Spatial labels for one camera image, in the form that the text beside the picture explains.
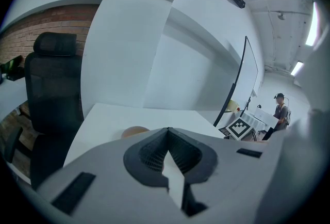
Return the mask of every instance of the man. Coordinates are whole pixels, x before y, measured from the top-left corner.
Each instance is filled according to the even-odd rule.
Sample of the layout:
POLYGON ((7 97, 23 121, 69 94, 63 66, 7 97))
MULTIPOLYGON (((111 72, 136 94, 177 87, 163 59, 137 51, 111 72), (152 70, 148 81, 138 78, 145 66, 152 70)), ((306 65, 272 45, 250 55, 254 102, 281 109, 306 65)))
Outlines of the man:
POLYGON ((285 118, 288 114, 288 107, 284 104, 284 95, 282 93, 277 94, 276 102, 278 103, 278 105, 276 107, 274 117, 278 119, 277 125, 275 126, 275 128, 271 127, 262 140, 268 140, 273 132, 285 130, 287 126, 285 123, 285 118))

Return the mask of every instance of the fluorescent light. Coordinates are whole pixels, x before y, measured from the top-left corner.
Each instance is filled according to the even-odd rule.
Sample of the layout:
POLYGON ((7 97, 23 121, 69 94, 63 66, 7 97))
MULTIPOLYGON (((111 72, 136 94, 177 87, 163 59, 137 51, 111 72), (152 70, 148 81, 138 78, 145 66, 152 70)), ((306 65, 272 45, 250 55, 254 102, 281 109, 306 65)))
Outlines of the fluorescent light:
POLYGON ((313 4, 313 19, 311 21, 311 26, 309 30, 309 35, 306 41, 306 45, 313 46, 318 34, 318 12, 316 9, 316 3, 313 4))
POLYGON ((297 62, 297 64, 295 65, 291 75, 296 75, 303 65, 304 64, 301 61, 297 62))

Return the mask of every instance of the white desk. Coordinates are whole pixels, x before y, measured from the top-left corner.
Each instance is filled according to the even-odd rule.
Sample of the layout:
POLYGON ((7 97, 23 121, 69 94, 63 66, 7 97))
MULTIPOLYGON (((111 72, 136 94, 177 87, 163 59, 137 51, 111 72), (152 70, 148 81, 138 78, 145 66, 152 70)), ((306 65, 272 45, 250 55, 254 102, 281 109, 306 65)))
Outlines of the white desk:
POLYGON ((74 138, 64 165, 88 150, 121 138, 131 126, 149 130, 176 127, 213 137, 224 135, 194 110, 133 108, 96 103, 74 138))
POLYGON ((0 122, 26 100, 25 78, 13 82, 3 77, 0 85, 0 122))

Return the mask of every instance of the wooden floor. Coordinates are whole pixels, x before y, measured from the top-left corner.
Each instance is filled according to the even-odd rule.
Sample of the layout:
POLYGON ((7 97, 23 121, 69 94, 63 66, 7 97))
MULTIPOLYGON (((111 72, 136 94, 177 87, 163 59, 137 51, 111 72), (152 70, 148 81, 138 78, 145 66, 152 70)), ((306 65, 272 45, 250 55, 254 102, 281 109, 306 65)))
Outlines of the wooden floor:
MULTIPOLYGON (((19 116, 14 110, 0 123, 0 151, 2 153, 4 153, 5 144, 10 133, 19 126, 23 128, 20 137, 21 143, 28 149, 33 149, 33 145, 39 133, 33 129, 31 121, 26 116, 19 116)), ((15 151, 12 164, 24 175, 30 177, 30 159, 20 151, 15 151)))

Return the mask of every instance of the black office chair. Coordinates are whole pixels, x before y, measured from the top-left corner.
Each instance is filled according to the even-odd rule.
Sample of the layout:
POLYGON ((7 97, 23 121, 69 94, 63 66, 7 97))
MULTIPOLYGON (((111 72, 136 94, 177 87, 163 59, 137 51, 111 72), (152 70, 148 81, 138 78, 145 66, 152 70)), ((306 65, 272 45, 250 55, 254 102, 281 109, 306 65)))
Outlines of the black office chair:
POLYGON ((34 53, 25 60, 25 81, 33 128, 39 135, 30 152, 20 141, 22 129, 10 135, 5 159, 11 163, 15 148, 31 158, 31 186, 36 189, 63 163, 83 122, 79 110, 81 57, 76 35, 42 33, 34 53))

